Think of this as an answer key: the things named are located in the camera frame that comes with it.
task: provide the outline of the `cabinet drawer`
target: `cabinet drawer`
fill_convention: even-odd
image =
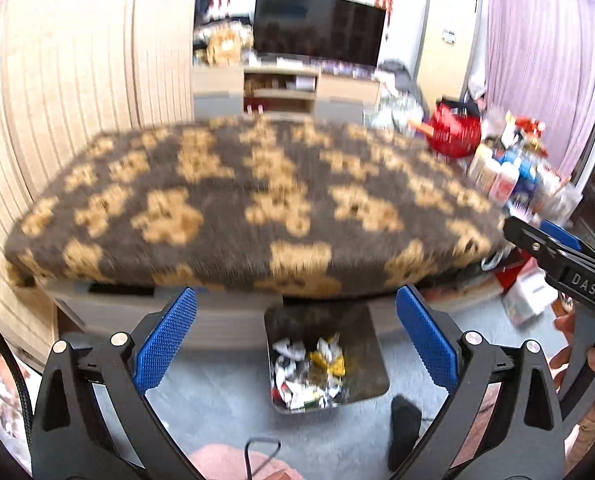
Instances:
[[[228,92],[196,95],[193,97],[193,120],[241,115],[243,108],[244,98],[241,95],[228,94]]]
[[[317,82],[317,99],[355,101],[373,107],[379,96],[379,81],[366,81],[322,74]]]
[[[200,66],[191,70],[191,91],[194,95],[244,93],[244,69],[241,66]]]
[[[316,119],[337,124],[362,124],[364,109],[362,103],[322,99],[315,101],[313,114]]]

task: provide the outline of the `brown fuzzy cushion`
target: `brown fuzzy cushion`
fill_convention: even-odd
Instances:
[[[99,134],[14,226],[12,275],[310,298],[395,290],[503,244],[500,212],[423,142],[223,119]]]

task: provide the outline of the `red bag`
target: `red bag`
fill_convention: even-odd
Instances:
[[[440,102],[429,124],[412,124],[426,134],[429,146],[451,158],[475,153],[482,139],[482,126],[477,117],[462,115],[460,108]]]

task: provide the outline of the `trash bin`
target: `trash bin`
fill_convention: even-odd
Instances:
[[[264,325],[269,351],[271,399],[281,412],[299,413],[328,409],[373,399],[388,392],[390,382],[366,304],[307,304],[270,308],[264,314]],[[339,346],[343,351],[346,368],[346,374],[341,379],[340,394],[335,397],[334,402],[324,408],[287,408],[286,402],[274,395],[275,364],[280,354],[273,349],[273,344],[284,338],[292,342],[301,340],[308,356],[309,352],[317,349],[319,338],[328,340],[336,333],[339,334]]]

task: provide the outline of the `plastic bottle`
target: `plastic bottle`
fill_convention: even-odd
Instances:
[[[516,160],[514,166],[519,169],[519,179],[517,180],[517,186],[513,190],[513,202],[528,207],[533,199],[533,195],[535,195],[535,188],[537,187],[535,165],[533,165],[531,160],[527,159],[520,161],[520,164]]]
[[[482,192],[488,194],[495,179],[500,174],[501,164],[494,158],[490,158],[484,164],[484,169],[480,172],[475,186]]]
[[[517,160],[517,157],[519,156],[519,154],[517,153],[517,151],[515,150],[507,150],[506,152],[504,152],[503,157],[501,158],[501,160],[498,160],[498,162],[500,164],[504,164],[505,162],[513,162],[515,163],[515,161]]]
[[[489,191],[489,198],[492,202],[500,207],[504,206],[507,200],[511,197],[511,193],[513,193],[513,188],[517,184],[518,179],[519,169],[516,166],[510,162],[502,164],[500,173],[495,178],[491,190]]]
[[[486,161],[490,160],[493,156],[493,150],[488,146],[484,146],[484,144],[480,144],[475,150],[475,155],[473,156],[473,160],[471,161],[471,165],[468,167],[468,172],[466,176],[471,182],[475,182],[477,178],[484,170],[486,165]]]

